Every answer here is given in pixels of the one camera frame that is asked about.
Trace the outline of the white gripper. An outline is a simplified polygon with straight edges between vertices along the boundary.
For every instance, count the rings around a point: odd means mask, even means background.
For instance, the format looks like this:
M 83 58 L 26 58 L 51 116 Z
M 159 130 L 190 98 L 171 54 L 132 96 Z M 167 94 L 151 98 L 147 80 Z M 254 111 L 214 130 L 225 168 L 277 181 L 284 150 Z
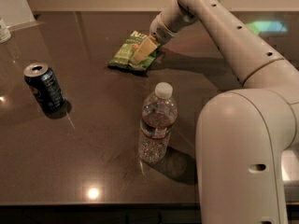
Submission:
M 174 16 L 161 12 L 152 21 L 149 34 L 136 49 L 132 63 L 140 63 L 157 48 L 168 43 L 178 34 Z

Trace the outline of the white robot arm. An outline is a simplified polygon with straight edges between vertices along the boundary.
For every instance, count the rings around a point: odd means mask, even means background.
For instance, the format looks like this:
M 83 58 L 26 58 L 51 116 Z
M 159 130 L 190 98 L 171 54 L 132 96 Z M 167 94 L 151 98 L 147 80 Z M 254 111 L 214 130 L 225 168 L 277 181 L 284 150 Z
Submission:
M 149 32 L 165 44 L 195 21 L 241 85 L 209 100 L 197 121 L 202 223 L 288 224 L 281 160 L 299 139 L 299 72 L 221 0 L 172 0 Z

